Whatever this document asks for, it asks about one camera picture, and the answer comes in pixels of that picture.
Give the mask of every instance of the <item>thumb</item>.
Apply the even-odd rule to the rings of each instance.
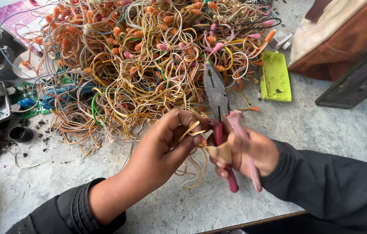
[[[235,132],[231,132],[230,135],[228,135],[227,141],[230,143],[233,153],[251,153],[253,151],[253,143],[239,137]]]
[[[191,151],[201,142],[202,137],[186,136],[175,148],[168,153],[168,161],[171,165],[178,168],[186,157],[191,154]]]

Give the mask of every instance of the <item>black sleeve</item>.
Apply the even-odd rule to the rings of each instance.
[[[274,142],[280,156],[273,173],[261,178],[267,191],[320,219],[367,229],[366,162]]]
[[[126,222],[126,213],[106,226],[99,226],[88,203],[89,189],[103,180],[95,179],[53,197],[15,223],[6,234],[112,234]]]

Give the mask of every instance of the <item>brown bag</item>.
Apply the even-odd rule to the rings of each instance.
[[[289,71],[336,81],[367,52],[367,0],[316,0],[296,30]]]

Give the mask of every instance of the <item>concrete floor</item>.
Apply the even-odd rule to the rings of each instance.
[[[274,1],[285,29],[293,30],[310,8],[312,0]],[[315,99],[331,82],[312,80],[289,74],[293,100],[291,103],[259,102],[259,86],[245,84],[244,94],[260,112],[244,112],[243,124],[265,136],[285,141],[299,150],[315,150],[367,162],[367,99],[353,109],[318,107]],[[240,96],[229,94],[233,109],[244,108]],[[30,127],[51,114],[30,119]],[[37,133],[44,133],[42,126]],[[13,146],[21,167],[45,162],[32,168],[13,167],[10,154],[0,156],[0,233],[25,217],[53,196],[98,177],[117,173],[129,153],[130,145],[105,143],[89,156],[82,156],[79,145],[59,143],[61,136],[51,137],[45,145],[40,138]],[[91,143],[83,147],[88,149]],[[197,154],[202,162],[203,156]],[[181,184],[191,177],[173,176],[164,186],[127,211],[127,222],[117,233],[198,233],[236,224],[285,215],[302,208],[275,198],[264,190],[254,192],[249,180],[236,173],[240,191],[230,192],[228,182],[218,178],[214,166],[207,166],[206,178],[195,189],[186,191]]]

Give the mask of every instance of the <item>pliers jaw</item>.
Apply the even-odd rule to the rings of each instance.
[[[230,114],[231,109],[228,104],[228,97],[226,87],[223,83],[223,77],[210,62],[205,63],[204,86],[210,107],[214,113],[214,119],[221,122],[221,115]]]

